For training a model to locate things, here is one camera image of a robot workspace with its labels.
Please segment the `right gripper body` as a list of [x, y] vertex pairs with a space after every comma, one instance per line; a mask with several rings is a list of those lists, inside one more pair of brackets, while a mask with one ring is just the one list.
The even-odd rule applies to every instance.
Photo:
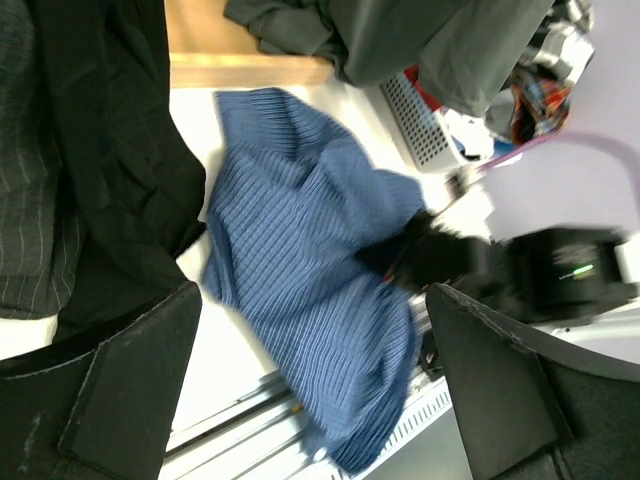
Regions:
[[384, 281], [415, 295], [436, 283], [479, 292], [494, 282], [489, 250], [485, 240], [452, 233], [420, 210], [398, 233], [360, 249], [359, 260]]

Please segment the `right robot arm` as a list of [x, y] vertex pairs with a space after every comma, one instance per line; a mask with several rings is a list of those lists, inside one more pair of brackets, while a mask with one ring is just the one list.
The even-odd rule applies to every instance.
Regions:
[[356, 257], [414, 296], [441, 283], [525, 324], [587, 320], [635, 300], [608, 228], [555, 226], [496, 241], [463, 234], [421, 210]]

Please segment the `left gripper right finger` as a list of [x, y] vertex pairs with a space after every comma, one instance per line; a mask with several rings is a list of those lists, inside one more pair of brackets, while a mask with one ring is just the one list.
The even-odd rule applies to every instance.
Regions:
[[639, 367], [448, 285], [426, 306], [475, 479], [636, 479]]

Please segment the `blue checked shirt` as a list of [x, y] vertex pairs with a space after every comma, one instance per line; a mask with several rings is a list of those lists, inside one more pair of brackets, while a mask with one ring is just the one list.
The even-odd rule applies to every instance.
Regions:
[[237, 310], [308, 416], [305, 446], [369, 468], [417, 360], [410, 296], [357, 258], [424, 207], [351, 132], [277, 88], [221, 92], [226, 153], [206, 214], [203, 283]]

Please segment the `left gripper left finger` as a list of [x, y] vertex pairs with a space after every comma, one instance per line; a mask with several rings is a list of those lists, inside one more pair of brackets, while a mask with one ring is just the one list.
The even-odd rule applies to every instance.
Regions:
[[155, 479], [201, 312], [163, 300], [1, 363], [4, 479]]

